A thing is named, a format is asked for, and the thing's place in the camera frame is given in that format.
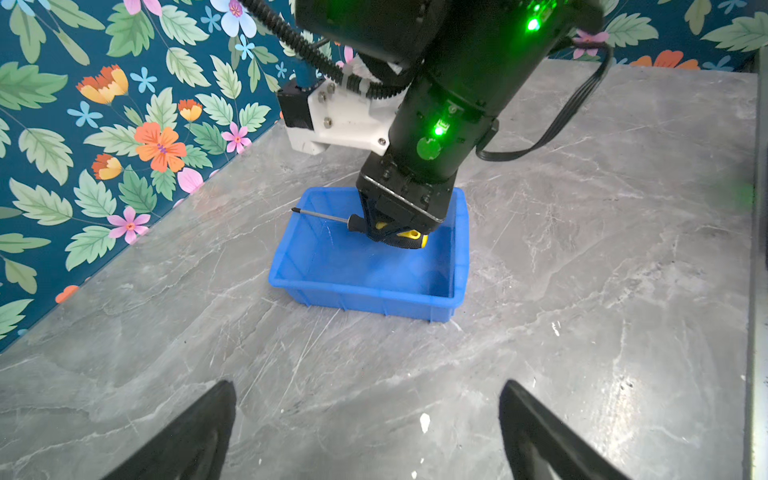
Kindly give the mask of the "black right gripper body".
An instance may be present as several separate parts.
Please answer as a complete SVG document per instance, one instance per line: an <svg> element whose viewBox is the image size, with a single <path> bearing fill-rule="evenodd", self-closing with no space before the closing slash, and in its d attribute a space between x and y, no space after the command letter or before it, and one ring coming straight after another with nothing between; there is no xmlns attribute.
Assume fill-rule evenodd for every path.
<svg viewBox="0 0 768 480"><path fill-rule="evenodd" d="M362 209L375 208L406 227L430 234L444 222L456 174L445 181L422 182L398 167L391 155L370 153L356 182Z"/></svg>

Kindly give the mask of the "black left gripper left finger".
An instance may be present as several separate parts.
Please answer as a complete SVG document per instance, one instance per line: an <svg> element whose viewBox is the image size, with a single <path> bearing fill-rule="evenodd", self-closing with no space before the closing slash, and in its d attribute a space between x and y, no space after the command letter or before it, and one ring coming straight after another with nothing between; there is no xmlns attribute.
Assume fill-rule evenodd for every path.
<svg viewBox="0 0 768 480"><path fill-rule="evenodd" d="M234 384L222 380L106 478L218 479L235 416Z"/></svg>

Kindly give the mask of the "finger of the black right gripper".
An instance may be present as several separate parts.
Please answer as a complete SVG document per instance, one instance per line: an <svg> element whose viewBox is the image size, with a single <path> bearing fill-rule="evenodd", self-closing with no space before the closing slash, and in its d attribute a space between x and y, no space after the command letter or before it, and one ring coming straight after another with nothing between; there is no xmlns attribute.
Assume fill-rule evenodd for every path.
<svg viewBox="0 0 768 480"><path fill-rule="evenodd" d="M389 236L394 236L396 233L415 230L410 227L406 227L401 223L380 214L375 208L364 206L363 218L366 220L367 232L364 233L369 239L374 242L383 243L382 240Z"/></svg>

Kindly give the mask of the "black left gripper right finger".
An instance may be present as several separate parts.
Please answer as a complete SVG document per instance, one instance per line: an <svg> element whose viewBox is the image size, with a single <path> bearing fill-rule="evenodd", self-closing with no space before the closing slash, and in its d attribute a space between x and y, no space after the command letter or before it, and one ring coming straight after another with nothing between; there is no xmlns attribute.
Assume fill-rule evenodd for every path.
<svg viewBox="0 0 768 480"><path fill-rule="evenodd" d="M499 421L515 479L627 479L515 380L502 389Z"/></svg>

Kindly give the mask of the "yellow black screwdriver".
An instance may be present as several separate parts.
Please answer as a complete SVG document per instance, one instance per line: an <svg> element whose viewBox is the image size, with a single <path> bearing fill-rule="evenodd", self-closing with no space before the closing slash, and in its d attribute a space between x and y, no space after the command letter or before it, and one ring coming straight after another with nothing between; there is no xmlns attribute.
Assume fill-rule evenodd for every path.
<svg viewBox="0 0 768 480"><path fill-rule="evenodd" d="M335 221L346 225L347 230L354 233L366 233L367 224L363 217L358 215L351 215L348 218L336 217L332 215L322 214L318 212L308 211L298 207L292 207L293 213L308 215L328 221ZM416 230L404 231L396 233L394 236L386 237L382 240L386 245L397 247L401 249L417 250L423 249L428 244L428 236L421 234Z"/></svg>

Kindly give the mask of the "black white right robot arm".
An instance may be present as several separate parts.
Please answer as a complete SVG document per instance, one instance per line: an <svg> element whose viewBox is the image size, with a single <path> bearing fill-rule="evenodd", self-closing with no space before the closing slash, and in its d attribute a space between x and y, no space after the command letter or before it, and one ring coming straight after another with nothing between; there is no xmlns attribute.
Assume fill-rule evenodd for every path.
<svg viewBox="0 0 768 480"><path fill-rule="evenodd" d="M420 249L444 221L458 170L492 152L499 115L538 65L567 48L601 57L542 135L553 140L605 78L613 49L597 1L300 1L293 22L263 1L244 9L320 78L291 80L278 101L292 147L368 158L348 230Z"/></svg>

